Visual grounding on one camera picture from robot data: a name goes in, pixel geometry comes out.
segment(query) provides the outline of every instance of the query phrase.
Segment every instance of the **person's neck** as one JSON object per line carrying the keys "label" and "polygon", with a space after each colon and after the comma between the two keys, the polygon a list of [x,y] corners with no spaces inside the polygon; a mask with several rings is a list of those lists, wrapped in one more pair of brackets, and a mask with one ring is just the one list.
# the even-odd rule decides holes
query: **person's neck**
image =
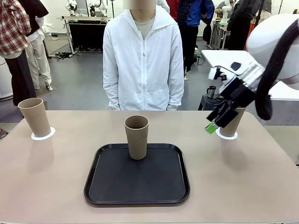
{"label": "person's neck", "polygon": [[156,15],[154,9],[131,9],[130,12],[136,22],[148,22]]}

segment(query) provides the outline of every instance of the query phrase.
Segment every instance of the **brown paper cup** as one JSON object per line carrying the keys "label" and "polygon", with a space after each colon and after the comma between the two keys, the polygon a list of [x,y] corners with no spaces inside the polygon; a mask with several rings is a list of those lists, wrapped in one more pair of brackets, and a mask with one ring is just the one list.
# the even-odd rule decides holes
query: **brown paper cup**
{"label": "brown paper cup", "polygon": [[245,112],[245,108],[238,107],[237,112],[239,113],[225,128],[220,128],[220,134],[225,137],[233,137],[239,126],[240,120]]}
{"label": "brown paper cup", "polygon": [[20,102],[18,107],[36,137],[50,134],[51,129],[42,99],[26,99]]}
{"label": "brown paper cup", "polygon": [[125,120],[130,156],[134,160],[141,160],[146,156],[148,143],[149,120],[135,115]]}

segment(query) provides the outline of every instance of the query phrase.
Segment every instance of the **black pants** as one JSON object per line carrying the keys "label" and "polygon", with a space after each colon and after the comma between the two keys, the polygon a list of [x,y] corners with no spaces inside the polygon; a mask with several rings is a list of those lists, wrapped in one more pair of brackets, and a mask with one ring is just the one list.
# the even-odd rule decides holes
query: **black pants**
{"label": "black pants", "polygon": [[250,19],[238,17],[233,21],[230,38],[229,50],[244,50],[248,33],[250,30]]}
{"label": "black pants", "polygon": [[179,26],[183,43],[184,71],[190,71],[194,59],[194,50],[198,27]]}
{"label": "black pants", "polygon": [[22,54],[14,59],[5,59],[9,71],[12,75],[11,85],[14,93],[14,105],[17,106],[19,102],[36,97],[34,90],[26,51],[23,50]]}

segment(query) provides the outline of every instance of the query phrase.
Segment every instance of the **white robot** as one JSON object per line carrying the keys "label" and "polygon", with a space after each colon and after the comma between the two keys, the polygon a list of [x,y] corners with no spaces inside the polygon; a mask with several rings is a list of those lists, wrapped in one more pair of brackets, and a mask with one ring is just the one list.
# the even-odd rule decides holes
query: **white robot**
{"label": "white robot", "polygon": [[228,24],[228,12],[232,10],[229,0],[225,0],[225,6],[222,7],[223,17],[220,21],[221,24]]}
{"label": "white robot", "polygon": [[105,0],[92,0],[92,2],[88,5],[90,7],[90,16],[95,17],[95,8],[99,8],[101,17],[107,17],[107,3]]}
{"label": "white robot", "polygon": [[76,10],[77,10],[76,0],[68,0],[68,4],[65,5],[65,8],[70,12],[71,16],[76,16]]}
{"label": "white robot", "polygon": [[269,90],[276,80],[299,90],[299,15],[279,14],[260,23],[247,42],[254,57],[249,64],[238,59],[230,68],[212,68],[209,79],[221,79],[223,99],[207,117],[212,123],[206,129],[213,133],[226,127],[238,114],[237,107],[246,107],[255,100],[260,118],[272,117]]}

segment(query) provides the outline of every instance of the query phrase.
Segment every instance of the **black tray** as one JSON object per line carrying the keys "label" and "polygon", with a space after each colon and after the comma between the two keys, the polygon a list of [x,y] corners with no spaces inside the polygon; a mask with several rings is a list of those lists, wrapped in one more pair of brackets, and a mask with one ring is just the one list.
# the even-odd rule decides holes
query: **black tray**
{"label": "black tray", "polygon": [[101,147],[84,188],[95,205],[177,204],[189,193],[183,154],[170,144],[148,144],[139,161],[131,159],[127,144]]}

